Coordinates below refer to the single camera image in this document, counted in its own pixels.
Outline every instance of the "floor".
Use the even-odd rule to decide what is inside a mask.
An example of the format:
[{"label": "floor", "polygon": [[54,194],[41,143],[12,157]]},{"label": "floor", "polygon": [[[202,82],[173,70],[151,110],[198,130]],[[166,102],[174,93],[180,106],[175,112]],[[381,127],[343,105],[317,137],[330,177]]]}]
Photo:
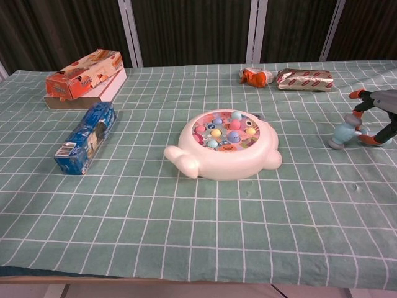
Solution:
[{"label": "floor", "polygon": [[[351,298],[343,289],[332,287],[279,286],[288,298]],[[47,285],[0,285],[0,297],[59,298],[47,292]],[[360,298],[397,298],[397,292],[366,291],[356,293]],[[270,285],[100,285],[75,284],[69,287],[65,298],[283,298]]]}]

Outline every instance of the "silver wrapper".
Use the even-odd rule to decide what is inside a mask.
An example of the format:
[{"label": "silver wrapper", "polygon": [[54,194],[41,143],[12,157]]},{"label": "silver wrapper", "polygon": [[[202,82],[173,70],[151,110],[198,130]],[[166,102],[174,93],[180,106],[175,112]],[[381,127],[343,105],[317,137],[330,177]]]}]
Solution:
[{"label": "silver wrapper", "polygon": [[276,82],[279,89],[331,91],[334,79],[328,70],[285,68],[277,73]]}]

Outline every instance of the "table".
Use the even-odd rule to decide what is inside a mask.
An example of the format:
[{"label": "table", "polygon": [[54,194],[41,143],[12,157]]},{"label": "table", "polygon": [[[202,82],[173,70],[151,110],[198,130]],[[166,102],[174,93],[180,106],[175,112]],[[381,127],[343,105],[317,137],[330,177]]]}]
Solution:
[{"label": "table", "polygon": [[[48,73],[0,84],[0,275],[265,282],[397,290],[397,146],[326,145],[356,89],[391,89],[396,61],[256,65],[330,70],[332,92],[239,84],[244,65],[127,69],[117,122],[85,176],[53,155],[85,111],[47,109]],[[163,158],[192,117],[262,114],[283,165],[188,179]],[[379,109],[364,125],[388,123]]]}]

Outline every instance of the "cardboard box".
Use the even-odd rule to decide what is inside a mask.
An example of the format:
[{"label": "cardboard box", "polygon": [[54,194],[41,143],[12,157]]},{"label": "cardboard box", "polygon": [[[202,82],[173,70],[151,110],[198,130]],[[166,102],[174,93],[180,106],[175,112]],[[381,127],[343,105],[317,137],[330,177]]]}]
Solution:
[{"label": "cardboard box", "polygon": [[127,74],[122,68],[109,79],[73,101],[61,101],[59,97],[52,97],[49,94],[44,96],[44,101],[49,109],[89,109],[96,102],[112,102],[126,79]]},{"label": "cardboard box", "polygon": [[78,61],[51,74],[45,80],[48,95],[61,101],[73,100],[123,68],[120,52],[98,49]]},{"label": "cardboard box", "polygon": [[116,113],[111,102],[97,102],[86,112],[54,155],[64,174],[86,174],[115,120]]}]

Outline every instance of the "orange wrapper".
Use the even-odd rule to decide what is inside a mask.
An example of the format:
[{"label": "orange wrapper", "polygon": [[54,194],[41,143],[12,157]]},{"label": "orange wrapper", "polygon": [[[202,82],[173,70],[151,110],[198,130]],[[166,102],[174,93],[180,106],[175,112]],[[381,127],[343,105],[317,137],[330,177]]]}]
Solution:
[{"label": "orange wrapper", "polygon": [[260,68],[245,68],[239,72],[240,84],[247,83],[248,85],[263,88],[274,81],[274,75],[267,70]]}]

